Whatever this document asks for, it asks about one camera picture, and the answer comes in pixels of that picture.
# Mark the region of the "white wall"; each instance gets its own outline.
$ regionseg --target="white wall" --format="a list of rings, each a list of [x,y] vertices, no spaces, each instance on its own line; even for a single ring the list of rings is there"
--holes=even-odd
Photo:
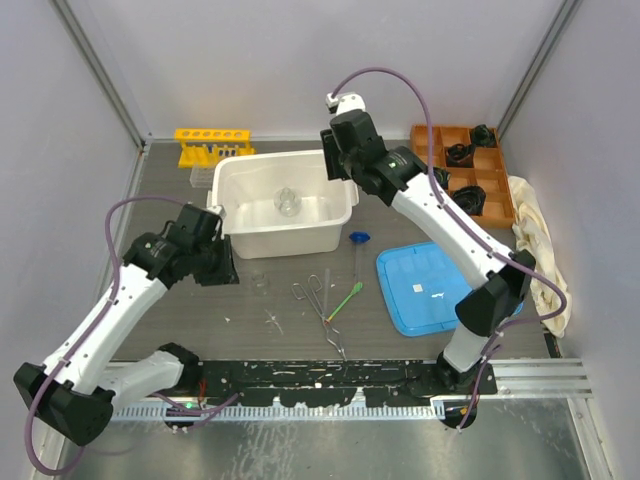
[[[71,3],[156,138],[205,126],[318,138],[326,93],[372,65],[413,79],[439,123],[497,124],[561,1]],[[387,136],[423,122],[396,80],[352,88]]]
[[[585,1],[504,141],[535,186],[574,294],[584,359],[624,478],[640,470],[640,3]]]
[[[13,373],[58,347],[95,300],[103,213],[136,150],[49,2],[11,3],[0,15],[0,468],[21,479]]]

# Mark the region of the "white cloth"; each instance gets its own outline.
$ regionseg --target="white cloth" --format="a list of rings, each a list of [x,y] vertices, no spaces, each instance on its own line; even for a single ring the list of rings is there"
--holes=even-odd
[[[517,239],[516,248],[529,250],[536,259],[536,271],[560,287],[567,296],[565,311],[544,321],[551,333],[563,337],[571,317],[572,298],[567,283],[556,266],[549,230],[540,212],[536,192],[524,178],[512,176],[509,177],[509,189],[516,211],[516,222],[513,225],[513,233]],[[540,315],[550,313],[560,306],[560,299],[553,290],[538,280],[531,281],[531,293]]]

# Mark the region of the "table surface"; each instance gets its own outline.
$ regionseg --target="table surface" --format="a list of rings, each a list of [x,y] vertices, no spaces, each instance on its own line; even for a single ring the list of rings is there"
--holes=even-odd
[[[256,143],[260,153],[320,148],[319,142]],[[204,206],[206,189],[194,189],[190,170],[178,169],[180,146],[156,143],[151,147],[139,185],[140,194],[163,194]],[[123,245],[146,231],[160,231],[178,208],[162,202],[141,202],[132,211]],[[158,346],[176,342],[202,359],[334,360],[338,353],[325,340],[320,319],[306,301],[297,301],[291,284],[310,274],[323,278],[331,269],[329,306],[335,307],[353,286],[354,250],[348,239],[354,230],[367,231],[362,264],[363,290],[334,320],[342,334],[348,359],[435,359],[452,332],[408,338],[397,332],[385,306],[375,271],[375,260],[384,250],[428,241],[406,218],[379,199],[361,195],[349,223],[343,228],[338,249],[330,253],[242,260],[235,256],[240,285],[200,287],[186,279],[176,284],[140,320],[115,358],[138,360]],[[489,230],[513,247],[510,230]],[[267,275],[265,296],[251,288],[253,272]],[[278,325],[269,322],[272,314]],[[527,299],[521,317],[535,314]],[[509,330],[499,358],[548,358],[542,327],[530,324]]]

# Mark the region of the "orange wooden organizer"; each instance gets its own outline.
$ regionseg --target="orange wooden organizer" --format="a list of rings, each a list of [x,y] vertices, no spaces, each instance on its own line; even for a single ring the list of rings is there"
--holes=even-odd
[[[488,228],[511,228],[515,221],[511,193],[507,182],[507,171],[496,135],[496,148],[477,147],[473,156],[473,168],[453,168],[446,164],[445,149],[456,143],[469,145],[471,138],[469,127],[451,127],[435,125],[433,127],[433,164],[451,173],[448,194],[467,185],[478,185],[487,193],[481,216],[472,215],[479,225]],[[411,128],[411,150],[427,163],[429,145],[426,125],[414,125]]]

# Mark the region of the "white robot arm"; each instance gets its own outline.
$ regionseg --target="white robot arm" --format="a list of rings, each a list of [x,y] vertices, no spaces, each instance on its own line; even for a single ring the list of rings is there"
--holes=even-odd
[[[134,240],[119,270],[118,292],[97,326],[91,330],[111,302],[113,284],[43,365],[24,363],[18,369],[14,383],[27,406],[45,379],[51,380],[37,409],[42,421],[84,446],[126,405],[167,388],[187,392],[196,386],[202,376],[199,358],[173,343],[127,367],[105,368],[142,315],[176,282],[193,275],[200,285],[238,283],[229,238],[222,235],[224,211],[218,212],[185,205],[175,222],[167,222],[166,235],[145,233]],[[86,332],[86,340],[68,355]],[[65,367],[57,368],[67,358]]]
[[[355,93],[326,98],[336,116],[321,132],[330,180],[353,180],[415,223],[458,266],[472,292],[456,306],[460,319],[453,337],[438,358],[439,376],[451,388],[475,375],[482,351],[496,327],[524,299],[530,277],[477,246],[436,198],[426,165],[408,148],[387,150],[382,137]],[[533,268],[527,252],[513,253],[492,238],[440,189],[444,202],[464,224],[490,245],[492,252]]]

